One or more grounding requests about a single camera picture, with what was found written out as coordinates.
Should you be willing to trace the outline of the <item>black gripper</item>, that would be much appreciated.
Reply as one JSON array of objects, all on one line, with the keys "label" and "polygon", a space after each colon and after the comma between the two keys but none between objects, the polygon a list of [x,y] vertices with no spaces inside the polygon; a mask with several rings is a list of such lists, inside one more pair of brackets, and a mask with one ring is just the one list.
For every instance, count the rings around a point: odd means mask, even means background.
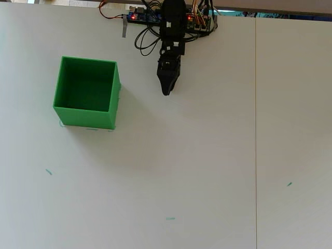
[{"label": "black gripper", "polygon": [[181,71],[181,56],[185,54],[184,40],[163,40],[158,60],[157,76],[163,95],[173,91]]}]

